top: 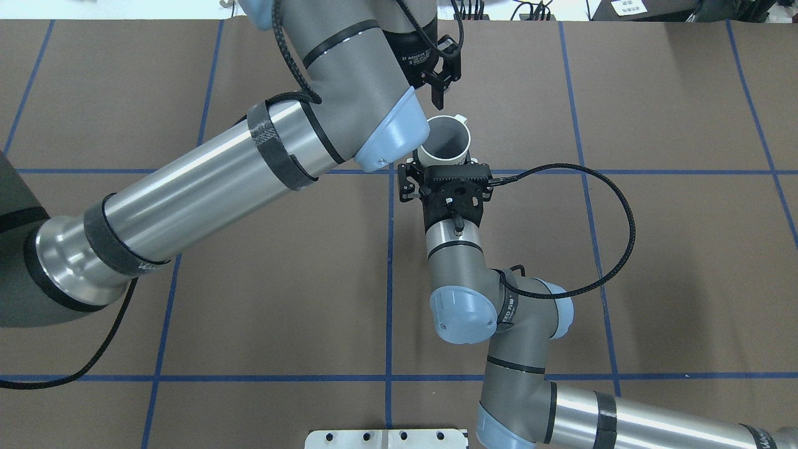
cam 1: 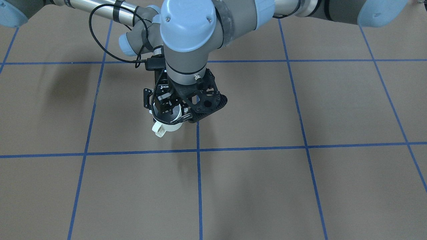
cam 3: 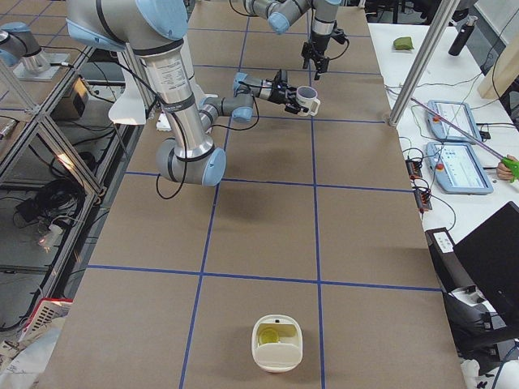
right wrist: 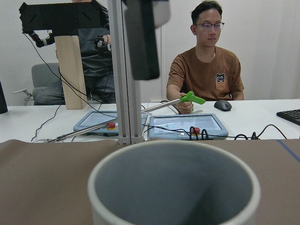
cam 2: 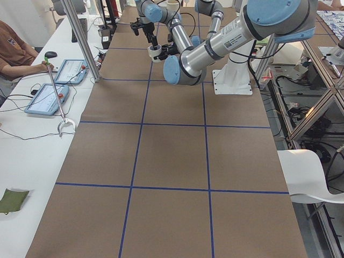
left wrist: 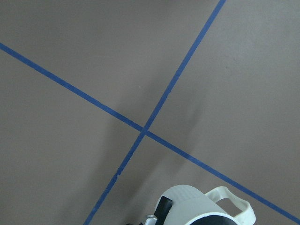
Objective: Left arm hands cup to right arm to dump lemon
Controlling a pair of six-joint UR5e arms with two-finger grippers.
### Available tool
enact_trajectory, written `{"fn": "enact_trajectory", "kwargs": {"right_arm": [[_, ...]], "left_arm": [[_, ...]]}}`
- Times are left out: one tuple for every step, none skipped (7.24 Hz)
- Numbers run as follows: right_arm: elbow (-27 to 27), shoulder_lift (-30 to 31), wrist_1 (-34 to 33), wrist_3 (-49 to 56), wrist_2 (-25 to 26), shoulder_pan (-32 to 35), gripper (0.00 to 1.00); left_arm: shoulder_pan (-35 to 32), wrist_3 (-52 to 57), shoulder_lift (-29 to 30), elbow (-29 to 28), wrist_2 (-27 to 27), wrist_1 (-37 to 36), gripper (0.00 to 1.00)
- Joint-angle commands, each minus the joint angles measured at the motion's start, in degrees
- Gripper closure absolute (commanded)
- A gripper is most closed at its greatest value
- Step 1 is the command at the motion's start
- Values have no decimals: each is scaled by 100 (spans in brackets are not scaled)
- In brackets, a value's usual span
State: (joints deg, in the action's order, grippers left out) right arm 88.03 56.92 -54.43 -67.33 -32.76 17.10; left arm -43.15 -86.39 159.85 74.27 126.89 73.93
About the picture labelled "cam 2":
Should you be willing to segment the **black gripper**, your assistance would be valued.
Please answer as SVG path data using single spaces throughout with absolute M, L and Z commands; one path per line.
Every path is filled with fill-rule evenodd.
M 157 50 L 158 43 L 157 38 L 153 33 L 147 33 L 146 38 L 149 43 L 152 44 L 153 50 Z M 157 62 L 161 62 L 165 60 L 170 55 L 176 55 L 179 53 L 177 46 L 175 44 L 164 44 L 160 45 L 161 47 L 161 53 L 157 56 Z
M 140 18 L 137 18 L 137 21 L 130 22 L 130 27 L 136 36 L 139 35 L 139 29 L 142 29 L 147 37 L 154 36 L 155 26 L 152 22 L 143 23 Z

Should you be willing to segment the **person's hand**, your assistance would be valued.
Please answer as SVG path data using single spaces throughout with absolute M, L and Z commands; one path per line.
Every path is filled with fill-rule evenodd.
M 52 71 L 54 66 L 51 63 L 47 63 L 46 61 L 42 61 L 41 64 L 37 65 L 39 72 L 48 72 L 48 69 Z

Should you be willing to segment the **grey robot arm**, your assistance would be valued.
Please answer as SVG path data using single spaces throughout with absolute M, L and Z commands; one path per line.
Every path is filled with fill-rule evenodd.
M 170 84 L 196 85 L 207 66 L 251 40 L 275 36 L 275 43 L 311 38 L 316 29 L 317 1 L 248 1 L 242 14 L 192 50 L 168 57 L 164 79 Z
M 159 6 L 154 1 L 136 1 L 135 4 L 139 17 L 137 21 L 130 23 L 130 27 L 136 36 L 142 29 L 154 51 L 159 49 L 157 38 L 154 35 L 155 23 L 163 23 L 169 30 L 174 50 L 166 50 L 167 55 L 181 54 L 185 50 L 194 49 L 203 42 L 200 37 L 189 36 L 186 33 L 177 10 Z M 218 1 L 195 1 L 195 11 L 211 17 L 208 37 L 218 32 L 224 18 L 223 6 Z

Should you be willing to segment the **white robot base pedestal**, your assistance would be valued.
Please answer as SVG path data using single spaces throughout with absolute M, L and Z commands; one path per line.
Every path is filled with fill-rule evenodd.
M 248 55 L 254 40 L 229 53 L 228 62 L 221 70 L 213 70 L 213 85 L 216 95 L 252 95 L 248 69 Z

